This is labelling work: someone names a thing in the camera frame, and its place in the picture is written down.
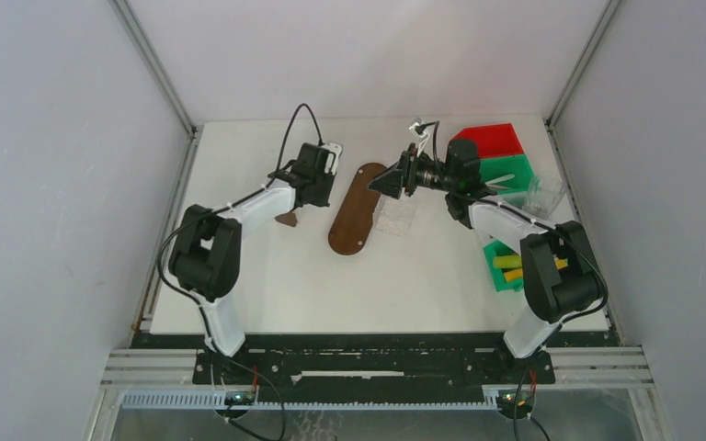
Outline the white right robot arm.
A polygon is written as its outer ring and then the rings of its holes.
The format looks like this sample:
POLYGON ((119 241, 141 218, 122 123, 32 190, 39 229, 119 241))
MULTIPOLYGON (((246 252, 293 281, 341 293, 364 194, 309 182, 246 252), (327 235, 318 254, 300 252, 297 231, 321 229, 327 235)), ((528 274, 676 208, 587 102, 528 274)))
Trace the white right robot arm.
POLYGON ((503 351, 495 356, 495 373, 502 380, 520 381, 530 372, 530 356, 565 324, 606 306, 609 288, 583 225, 536 218, 497 196, 481 178, 473 141, 451 141, 444 161, 410 145, 369 184, 394 199, 410 197, 420 187, 444 191, 455 221, 491 236, 521 259, 527 305, 505 331, 503 351))

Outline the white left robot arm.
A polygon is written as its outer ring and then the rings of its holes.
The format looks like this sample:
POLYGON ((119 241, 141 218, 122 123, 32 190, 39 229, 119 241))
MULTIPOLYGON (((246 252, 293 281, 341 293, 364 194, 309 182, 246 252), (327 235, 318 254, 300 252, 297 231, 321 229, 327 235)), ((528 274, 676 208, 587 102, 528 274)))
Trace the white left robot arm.
POLYGON ((249 356, 233 302, 247 234, 305 205, 328 206, 343 154, 334 142, 305 143, 296 159, 278 167, 253 193, 218 209, 188 207, 155 258, 161 281, 199 310, 204 344, 219 355, 215 371, 230 383, 244 380, 249 356))

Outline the clear textured acrylic holder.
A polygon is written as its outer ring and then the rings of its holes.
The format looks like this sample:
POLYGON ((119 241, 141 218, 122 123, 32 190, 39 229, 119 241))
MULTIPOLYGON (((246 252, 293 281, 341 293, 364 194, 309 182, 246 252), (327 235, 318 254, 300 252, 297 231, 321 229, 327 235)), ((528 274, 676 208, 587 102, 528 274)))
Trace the clear textured acrylic holder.
POLYGON ((418 204, 411 198, 381 196, 373 214, 376 231, 405 237, 411 229, 418 204))

